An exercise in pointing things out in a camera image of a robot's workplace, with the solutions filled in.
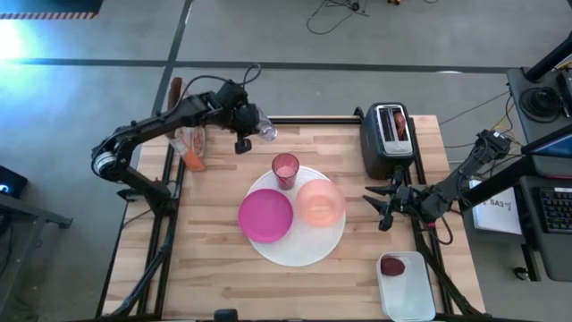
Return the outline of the black keyboard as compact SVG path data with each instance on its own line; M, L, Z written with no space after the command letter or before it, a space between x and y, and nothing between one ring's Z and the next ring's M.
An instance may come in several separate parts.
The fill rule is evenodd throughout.
M572 188L541 187L538 197L545 231L572 234Z

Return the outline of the clear glass tumbler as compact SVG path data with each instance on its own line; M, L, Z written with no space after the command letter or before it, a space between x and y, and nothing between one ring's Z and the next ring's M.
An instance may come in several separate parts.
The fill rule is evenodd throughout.
M265 141L276 139L278 131L270 118L258 107L258 121L256 125L257 135Z

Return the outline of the white paper sheet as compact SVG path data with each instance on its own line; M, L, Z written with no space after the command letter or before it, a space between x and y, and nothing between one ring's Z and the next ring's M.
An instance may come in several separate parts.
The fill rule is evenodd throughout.
M476 229L521 235L522 230L513 188L509 188L472 208Z

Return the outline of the black box blue light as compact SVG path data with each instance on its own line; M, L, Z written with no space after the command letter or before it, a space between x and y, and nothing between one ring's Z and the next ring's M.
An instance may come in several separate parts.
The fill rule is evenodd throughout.
M19 199L28 184L28 179L0 165L0 193Z

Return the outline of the orange pumpkin cereal box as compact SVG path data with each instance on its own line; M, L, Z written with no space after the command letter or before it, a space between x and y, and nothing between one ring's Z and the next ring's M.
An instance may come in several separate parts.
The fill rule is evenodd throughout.
M167 95L167 111L171 112L177 103L190 93L185 89L184 79L175 77L171 80ZM204 157L206 154L206 129L202 127L183 127L165 134L169 144L183 159L191 172L206 170Z

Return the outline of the white plastic bin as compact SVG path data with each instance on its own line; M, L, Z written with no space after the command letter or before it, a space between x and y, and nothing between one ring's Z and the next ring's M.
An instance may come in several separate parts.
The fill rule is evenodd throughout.
M406 266L399 276L380 272L382 257L401 259ZM436 316L433 290L423 256L416 251L386 252L376 263L383 313L396 322L427 322Z

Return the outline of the white round plate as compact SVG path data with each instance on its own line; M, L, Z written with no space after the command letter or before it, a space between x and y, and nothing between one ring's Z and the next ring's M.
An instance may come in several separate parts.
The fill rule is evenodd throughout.
M290 230L280 240L272 243L249 241L268 260L286 267L303 267L316 263L332 252L341 239L345 227L345 214L333 227L318 228L307 224L296 211L296 196L303 184L314 179L331 181L324 174L301 166L292 189L284 191L272 170L262 174L250 187L249 193L262 189L276 190L284 194L293 207L293 223Z

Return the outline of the red faceted plastic tumbler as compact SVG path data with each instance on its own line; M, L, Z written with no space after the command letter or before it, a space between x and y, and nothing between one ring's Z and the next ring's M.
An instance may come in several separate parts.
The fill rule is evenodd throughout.
M277 155L272 162L272 170L278 182L278 186L284 190L293 188L299 171L298 159L290 153Z

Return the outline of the peach plastic bowl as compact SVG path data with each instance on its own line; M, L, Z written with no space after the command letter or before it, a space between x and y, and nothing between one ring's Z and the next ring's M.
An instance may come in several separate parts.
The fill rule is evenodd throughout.
M296 196L298 216L314 227L333 227L343 218L345 210L343 192L329 180L314 179L306 182Z

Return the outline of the black two-slot toaster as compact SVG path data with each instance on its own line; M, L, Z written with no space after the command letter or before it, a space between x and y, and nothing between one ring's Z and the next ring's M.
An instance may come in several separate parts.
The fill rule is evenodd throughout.
M393 113L402 112L407 121L407 140L399 140ZM366 174L375 180L392 177L398 165L408 169L415 149L408 123L407 108L398 102L374 103L366 111L357 107L354 115L360 121L359 138Z

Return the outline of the black striped floor mat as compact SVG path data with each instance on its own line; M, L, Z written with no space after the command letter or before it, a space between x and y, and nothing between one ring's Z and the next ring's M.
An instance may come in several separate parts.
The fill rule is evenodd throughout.
M0 20L90 20L104 0L0 0Z

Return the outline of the grey equipment desk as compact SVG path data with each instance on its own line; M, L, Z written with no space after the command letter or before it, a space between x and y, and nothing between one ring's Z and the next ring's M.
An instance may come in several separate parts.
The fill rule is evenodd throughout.
M525 134L526 145L545 135L551 134L572 124L572 118L558 116L549 123L540 123L538 118L529 116L523 109L525 101L532 93L541 88L554 89L558 85L553 72L546 73L537 82L528 81L521 69L510 70L507 73L509 89L515 99L515 106ZM557 282L572 282L572 234L547 233L541 219L541 203L538 189L541 187L572 188L572 180L556 180L539 177L522 177L518 185L526 203L530 225L534 231L528 240L541 255L546 275Z

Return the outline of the black monitor screen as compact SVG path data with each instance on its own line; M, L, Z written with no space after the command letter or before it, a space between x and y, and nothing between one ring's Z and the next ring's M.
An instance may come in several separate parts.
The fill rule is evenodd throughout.
M572 124L521 148L539 176L572 179Z

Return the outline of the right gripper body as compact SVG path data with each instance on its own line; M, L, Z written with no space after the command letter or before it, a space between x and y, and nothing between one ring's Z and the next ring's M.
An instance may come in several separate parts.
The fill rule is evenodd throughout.
M409 215L415 219L418 219L426 230L433 227L433 222L422 214L421 210L421 196L422 193L419 189L414 188L411 185L404 185L406 179L406 170L398 165L394 168L393 175L390 179L389 184L395 184L399 188L394 195L386 196L391 201L393 212L399 212L402 215ZM383 232L388 231L392 227L393 216L392 213L387 216L383 216L379 224L379 229Z

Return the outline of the magenta plastic plate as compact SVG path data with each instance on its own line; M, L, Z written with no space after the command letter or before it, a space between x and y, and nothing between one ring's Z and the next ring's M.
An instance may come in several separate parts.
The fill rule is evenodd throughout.
M262 189L249 193L241 202L238 224L251 241L272 243L286 235L293 217L293 207L284 194Z

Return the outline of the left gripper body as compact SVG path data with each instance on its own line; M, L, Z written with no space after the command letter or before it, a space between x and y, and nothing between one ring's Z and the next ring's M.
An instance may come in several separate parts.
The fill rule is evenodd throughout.
M221 112L216 116L219 125L238 133L241 137L247 137L249 119L248 108L256 106L248 101L247 91L235 82L225 82L216 93L216 103L221 107Z

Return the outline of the black gantry post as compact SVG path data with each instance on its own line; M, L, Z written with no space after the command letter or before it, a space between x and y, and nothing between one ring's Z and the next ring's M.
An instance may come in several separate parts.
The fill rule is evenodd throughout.
M531 82L537 82L547 72L554 69L561 61L572 55L572 30L558 46L550 51L536 65L524 73L525 78Z
M486 199L505 191L519 183L522 177L539 177L556 180L572 180L539 176L534 170L532 158L523 156L512 165L496 173L490 179L481 182L474 189L463 194L461 205L464 209L473 207Z

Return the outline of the grey side stand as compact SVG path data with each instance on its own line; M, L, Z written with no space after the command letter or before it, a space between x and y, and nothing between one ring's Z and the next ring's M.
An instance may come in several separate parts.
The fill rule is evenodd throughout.
M0 193L0 317L9 310L23 281L26 262L46 224L68 229L71 217Z

